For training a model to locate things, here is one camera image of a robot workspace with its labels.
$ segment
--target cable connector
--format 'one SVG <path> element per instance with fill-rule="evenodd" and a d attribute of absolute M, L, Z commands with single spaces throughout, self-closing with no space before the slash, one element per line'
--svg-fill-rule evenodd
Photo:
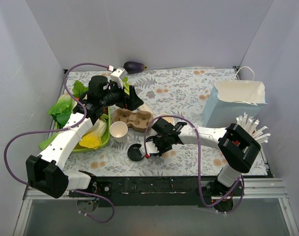
<path fill-rule="evenodd" d="M 114 68 L 112 65 L 109 65 L 108 68 L 107 68 L 107 70 L 108 70 L 108 71 L 111 71 L 111 72 L 113 72 L 114 69 L 115 69 L 115 68 Z"/>

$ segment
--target bag handle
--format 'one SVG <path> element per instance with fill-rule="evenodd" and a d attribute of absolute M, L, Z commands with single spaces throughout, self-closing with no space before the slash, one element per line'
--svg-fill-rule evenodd
<path fill-rule="evenodd" d="M 251 72 L 252 72 L 252 74 L 253 74 L 253 78 L 252 78 L 251 81 L 254 81 L 254 72 L 253 72 L 253 70 L 252 70 L 250 67 L 248 67 L 248 66 L 242 66 L 242 67 L 240 67 L 240 68 L 238 69 L 238 71 L 236 72 L 236 75 L 233 77 L 233 80 L 236 78 L 236 76 L 238 75 L 239 71 L 240 71 L 241 69 L 243 69 L 243 68 L 248 68 L 249 70 L 251 70 Z"/>
<path fill-rule="evenodd" d="M 249 105 L 254 105 L 254 106 L 257 106 L 258 104 L 254 103 L 254 102 L 245 102 L 245 101 L 241 101 L 241 100 L 238 100 L 238 101 L 233 101 L 233 102 L 243 102 L 243 103 L 246 103 L 246 104 L 249 104 Z"/>

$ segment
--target black lid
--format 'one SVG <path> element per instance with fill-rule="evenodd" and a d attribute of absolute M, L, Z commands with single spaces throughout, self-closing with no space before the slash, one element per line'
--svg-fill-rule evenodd
<path fill-rule="evenodd" d="M 132 144 L 128 149 L 128 157 L 132 161 L 141 161 L 144 156 L 142 155 L 140 151 L 141 144 Z"/>

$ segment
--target green vegetable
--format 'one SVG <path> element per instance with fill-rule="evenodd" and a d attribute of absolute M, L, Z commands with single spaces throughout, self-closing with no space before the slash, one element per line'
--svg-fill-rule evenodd
<path fill-rule="evenodd" d="M 106 120 L 109 118 L 109 116 L 107 114 L 102 114 L 100 119 L 103 121 L 103 122 L 106 122 Z"/>
<path fill-rule="evenodd" d="M 48 138 L 47 140 L 45 141 L 42 141 L 40 144 L 39 144 L 39 148 L 40 150 L 44 150 L 47 148 L 47 146 L 50 145 L 50 143 L 52 143 L 52 141 L 56 138 L 56 136 L 58 135 L 59 133 L 55 133 L 54 135 L 52 135 L 50 138 Z"/>
<path fill-rule="evenodd" d="M 72 100 L 73 99 L 69 94 L 67 93 L 63 94 L 61 97 L 59 97 L 57 103 L 49 109 L 48 114 L 55 116 L 57 114 L 61 114 L 65 112 L 65 110 L 66 112 L 69 112 L 70 110 L 72 110 L 72 106 L 73 106 Z"/>
<path fill-rule="evenodd" d="M 124 92 L 130 95 L 130 84 L 128 83 L 128 77 L 125 77 L 123 80 Z"/>
<path fill-rule="evenodd" d="M 80 96 L 88 90 L 89 90 L 89 88 L 85 87 L 82 82 L 80 82 L 78 80 L 76 80 L 74 82 L 74 87 L 73 87 L 72 91 L 73 91 L 73 94 L 75 97 L 80 98 Z"/>
<path fill-rule="evenodd" d="M 72 112 L 62 113 L 58 114 L 56 116 L 56 121 L 59 123 L 62 127 L 64 127 L 67 123 L 67 121 L 70 119 Z"/>

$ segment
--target white wall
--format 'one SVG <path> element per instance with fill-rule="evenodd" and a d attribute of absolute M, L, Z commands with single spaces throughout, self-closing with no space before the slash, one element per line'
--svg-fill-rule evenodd
<path fill-rule="evenodd" d="M 63 68 L 128 60 L 149 68 L 231 68 L 241 63 L 273 0 L 26 2 Z"/>
<path fill-rule="evenodd" d="M 284 180 L 299 228 L 299 0 L 274 0 L 241 65 L 266 86 L 269 105 L 259 119 L 272 135 L 267 158 Z"/>
<path fill-rule="evenodd" d="M 3 149 L 16 134 L 50 127 L 46 111 L 59 94 L 62 69 L 24 0 L 0 0 L 0 236 L 17 221 L 25 186 L 3 162 Z M 9 164 L 27 180 L 25 160 L 38 154 L 46 135 L 19 139 L 10 147 Z"/>

